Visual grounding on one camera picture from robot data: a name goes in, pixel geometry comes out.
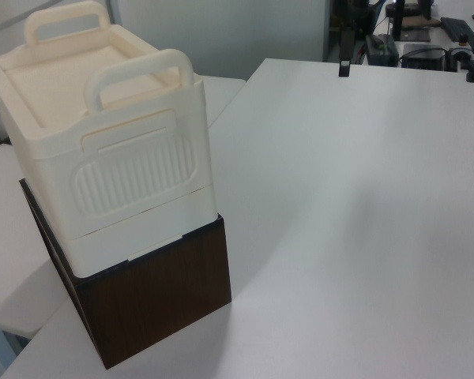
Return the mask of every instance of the container handle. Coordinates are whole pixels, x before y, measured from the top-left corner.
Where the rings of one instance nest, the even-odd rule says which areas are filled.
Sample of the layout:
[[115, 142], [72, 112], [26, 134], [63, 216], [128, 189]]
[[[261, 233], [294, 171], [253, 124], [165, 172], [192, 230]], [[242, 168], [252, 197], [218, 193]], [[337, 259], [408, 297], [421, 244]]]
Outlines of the container handle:
[[86, 81], [85, 102], [88, 112], [95, 114], [103, 110], [100, 93], [108, 85], [164, 71], [171, 67], [179, 68], [179, 77], [183, 87], [194, 84], [193, 66], [190, 59], [181, 51], [174, 49], [158, 51], [99, 69]]
[[67, 6], [56, 6], [32, 13], [24, 22], [24, 38], [28, 46], [39, 44], [37, 29], [45, 24], [69, 20], [95, 14], [98, 16], [100, 28], [108, 29], [111, 26], [109, 14], [104, 6], [98, 2], [76, 2]]

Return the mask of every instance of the desk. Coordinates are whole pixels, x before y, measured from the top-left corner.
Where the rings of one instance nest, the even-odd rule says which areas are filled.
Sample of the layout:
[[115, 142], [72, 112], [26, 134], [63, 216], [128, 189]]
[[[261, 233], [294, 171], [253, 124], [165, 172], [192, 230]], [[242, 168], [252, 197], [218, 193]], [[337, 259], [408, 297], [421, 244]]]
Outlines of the desk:
[[[204, 77], [209, 126], [244, 83]], [[19, 185], [23, 177], [12, 147], [0, 146], [0, 329], [32, 338], [68, 295]]]
[[[449, 18], [458, 18], [461, 20], [465, 20], [468, 26], [474, 31], [474, 20], [472, 19], [472, 15], [474, 14], [474, 0], [436, 0], [435, 1], [436, 9], [432, 13], [432, 17], [435, 19], [440, 20], [441, 17], [449, 17]], [[385, 7], [382, 7], [381, 14], [379, 15], [378, 22], [385, 18]], [[388, 32], [388, 20], [384, 20], [376, 30], [374, 34], [386, 34]], [[433, 45], [439, 45], [448, 49], [452, 46], [453, 42], [448, 37], [447, 33], [442, 28], [430, 28], [430, 38], [431, 41], [429, 43]], [[399, 56], [402, 55], [404, 50], [404, 45], [406, 43], [421, 43], [421, 42], [397, 42], [397, 49], [399, 52]]]
[[3, 379], [474, 379], [474, 84], [337, 73], [265, 60], [209, 131], [231, 305], [106, 371], [67, 301]]

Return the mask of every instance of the dark wooden box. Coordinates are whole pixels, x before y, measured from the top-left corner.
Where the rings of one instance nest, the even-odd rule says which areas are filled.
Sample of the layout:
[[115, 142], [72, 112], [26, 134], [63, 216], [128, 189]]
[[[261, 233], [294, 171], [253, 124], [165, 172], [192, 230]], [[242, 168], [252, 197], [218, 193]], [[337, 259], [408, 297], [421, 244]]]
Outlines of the dark wooden box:
[[133, 261], [77, 278], [24, 179], [21, 186], [51, 260], [107, 369], [231, 302], [221, 216]]

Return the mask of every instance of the white table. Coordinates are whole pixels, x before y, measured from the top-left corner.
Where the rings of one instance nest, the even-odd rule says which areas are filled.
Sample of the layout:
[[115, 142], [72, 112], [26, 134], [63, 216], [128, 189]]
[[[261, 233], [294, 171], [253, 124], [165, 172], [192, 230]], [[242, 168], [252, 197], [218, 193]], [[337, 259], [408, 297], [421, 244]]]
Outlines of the white table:
[[[474, 20], [472, 15], [474, 14], [474, 0], [436, 0], [435, 8], [432, 13], [432, 18], [440, 20], [441, 17], [457, 18], [460, 20], [465, 20], [474, 31]], [[385, 6], [382, 7], [381, 14], [379, 15], [378, 22], [383, 20], [385, 17]], [[386, 34], [388, 32], [388, 20], [384, 20], [376, 30], [374, 31], [375, 35]], [[442, 28], [430, 28], [429, 34], [431, 41], [430, 44], [439, 45], [445, 49], [449, 49], [454, 46], [451, 39], [448, 37], [446, 31]], [[422, 42], [396, 42], [399, 55], [403, 54], [404, 45], [406, 43], [419, 43]]]
[[[210, 126], [245, 83], [204, 77]], [[0, 146], [0, 329], [32, 338], [68, 295], [19, 185], [23, 177], [12, 147]]]
[[210, 130], [231, 305], [106, 371], [67, 301], [3, 378], [474, 379], [474, 84], [337, 73], [265, 60]]

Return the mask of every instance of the white surface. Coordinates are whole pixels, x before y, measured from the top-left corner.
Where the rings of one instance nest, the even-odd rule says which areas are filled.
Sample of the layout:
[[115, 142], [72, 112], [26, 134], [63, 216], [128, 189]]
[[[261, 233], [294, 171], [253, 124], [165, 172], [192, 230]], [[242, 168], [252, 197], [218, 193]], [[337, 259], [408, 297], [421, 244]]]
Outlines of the white surface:
[[67, 301], [4, 378], [474, 378], [474, 84], [337, 72], [267, 60], [210, 130], [231, 305], [106, 371]]
[[[244, 81], [203, 79], [212, 124]], [[24, 199], [21, 178], [13, 149], [0, 146], [0, 328], [31, 338], [67, 294]]]
[[[449, 17], [449, 18], [458, 18], [461, 20], [465, 20], [468, 26], [474, 31], [474, 20], [472, 19], [472, 15], [474, 14], [474, 0], [436, 0], [435, 4], [437, 4], [437, 8], [435, 13], [432, 14], [432, 17], [435, 19], [440, 20], [441, 17]], [[385, 16], [385, 7], [382, 7], [381, 14], [379, 15], [378, 21], [381, 21]], [[453, 46], [453, 42], [448, 37], [446, 31], [442, 28], [430, 28], [429, 29], [431, 41], [430, 44], [439, 45], [448, 49]], [[386, 34], [388, 32], [388, 20], [383, 21], [374, 31], [374, 34]], [[404, 45], [406, 43], [419, 43], [424, 44], [422, 42], [398, 42], [397, 49], [399, 52], [399, 56], [402, 55], [404, 50]]]
[[203, 75], [247, 79], [265, 58], [321, 61], [327, 37], [329, 0], [114, 3], [124, 28], [185, 52]]

